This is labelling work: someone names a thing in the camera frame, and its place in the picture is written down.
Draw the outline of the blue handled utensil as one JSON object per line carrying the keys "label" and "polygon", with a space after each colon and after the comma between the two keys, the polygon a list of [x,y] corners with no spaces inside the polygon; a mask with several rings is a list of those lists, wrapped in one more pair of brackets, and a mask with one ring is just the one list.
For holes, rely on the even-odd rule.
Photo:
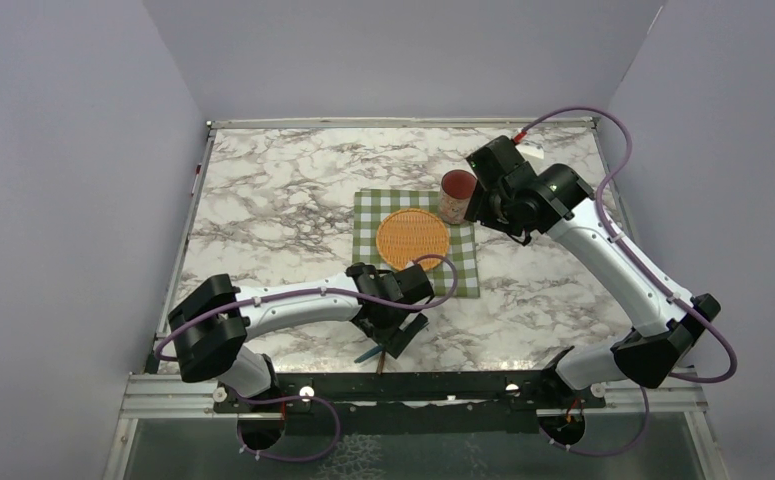
{"label": "blue handled utensil", "polygon": [[355,364],[362,364],[373,359],[381,359],[386,354],[383,346],[376,345],[359,355],[355,360]]}

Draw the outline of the brown handled utensil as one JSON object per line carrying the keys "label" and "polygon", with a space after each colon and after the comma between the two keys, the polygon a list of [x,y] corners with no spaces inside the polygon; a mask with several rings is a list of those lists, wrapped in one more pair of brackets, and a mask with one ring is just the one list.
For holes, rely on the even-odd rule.
{"label": "brown handled utensil", "polygon": [[379,360],[378,360],[378,363],[377,363],[377,367],[376,367],[376,374],[377,375],[382,375],[383,374],[384,368],[385,368],[385,363],[386,363],[386,355],[382,354],[379,357]]}

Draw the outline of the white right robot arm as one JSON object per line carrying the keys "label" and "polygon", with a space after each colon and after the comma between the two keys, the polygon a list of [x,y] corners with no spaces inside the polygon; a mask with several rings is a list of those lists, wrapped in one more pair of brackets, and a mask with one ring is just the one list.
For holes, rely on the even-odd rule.
{"label": "white right robot arm", "polygon": [[720,313],[719,302],[670,279],[654,283],[660,270],[637,246],[625,246],[615,224],[601,222],[593,189],[571,167],[536,172],[506,136],[466,161],[477,179],[466,220],[521,245],[534,233],[547,235],[594,275],[632,324],[617,340],[558,354],[544,369],[542,398],[563,407],[580,390],[606,381],[659,387]]}

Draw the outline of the pink ceramic mug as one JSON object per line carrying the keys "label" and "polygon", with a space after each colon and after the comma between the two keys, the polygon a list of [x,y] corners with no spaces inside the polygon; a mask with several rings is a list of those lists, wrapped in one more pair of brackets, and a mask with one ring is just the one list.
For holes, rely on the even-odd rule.
{"label": "pink ceramic mug", "polygon": [[437,214],[445,223],[459,225],[464,222],[476,183],[476,177],[465,170],[451,170],[443,175]]}

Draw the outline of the orange woven plate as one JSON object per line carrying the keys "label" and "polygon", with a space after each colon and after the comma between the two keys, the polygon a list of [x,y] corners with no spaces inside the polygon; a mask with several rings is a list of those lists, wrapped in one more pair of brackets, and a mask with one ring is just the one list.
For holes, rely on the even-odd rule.
{"label": "orange woven plate", "polygon": [[378,226],[376,248],[381,259],[394,269],[421,261],[425,271],[438,266],[450,247],[450,233],[434,213],[417,208],[400,209],[389,214]]}

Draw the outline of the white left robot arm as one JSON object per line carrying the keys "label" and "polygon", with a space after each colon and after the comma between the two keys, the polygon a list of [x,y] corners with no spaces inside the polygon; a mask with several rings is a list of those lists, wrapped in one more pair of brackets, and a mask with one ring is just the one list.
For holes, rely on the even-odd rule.
{"label": "white left robot arm", "polygon": [[392,356],[400,355],[426,324],[405,318],[432,299],[434,288],[419,264],[391,272],[355,263],[312,282],[238,287],[227,274],[209,277],[167,315],[185,383],[216,380],[253,410],[276,401],[272,361],[246,343],[266,334],[321,322],[349,322]]}

